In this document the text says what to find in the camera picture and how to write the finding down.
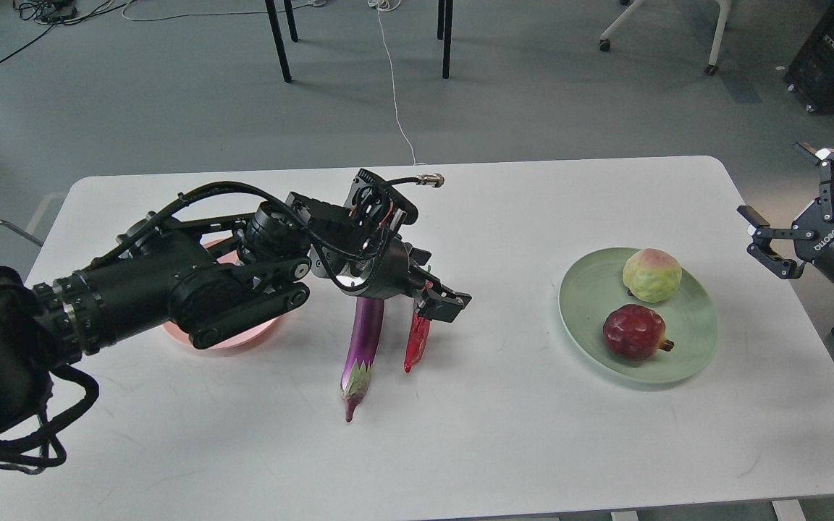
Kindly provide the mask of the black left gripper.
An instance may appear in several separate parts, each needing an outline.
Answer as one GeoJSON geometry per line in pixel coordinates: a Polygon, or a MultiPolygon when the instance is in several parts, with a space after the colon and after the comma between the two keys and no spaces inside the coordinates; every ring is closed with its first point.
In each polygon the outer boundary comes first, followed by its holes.
{"type": "Polygon", "coordinates": [[[391,299],[397,295],[414,297],[414,311],[428,321],[453,323],[472,300],[428,280],[424,270],[431,258],[429,250],[402,240],[391,240],[384,257],[374,258],[362,273],[362,281],[338,277],[334,285],[346,295],[366,299],[391,299]]]}

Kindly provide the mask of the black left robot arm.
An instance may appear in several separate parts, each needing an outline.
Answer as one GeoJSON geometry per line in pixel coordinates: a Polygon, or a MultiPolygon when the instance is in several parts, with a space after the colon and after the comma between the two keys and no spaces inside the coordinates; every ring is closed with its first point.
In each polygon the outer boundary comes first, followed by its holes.
{"type": "Polygon", "coordinates": [[[112,250],[52,284],[26,287],[0,266],[0,469],[34,475],[66,461],[57,435],[99,393],[74,368],[83,356],[165,322],[208,349],[305,304],[308,274],[358,299],[410,297],[406,366],[419,362],[429,324],[453,322],[472,297],[428,271],[429,251],[403,241],[401,227],[419,216],[397,190],[409,182],[444,180],[384,180],[361,169],[341,205],[211,182],[150,212],[112,250]]]}

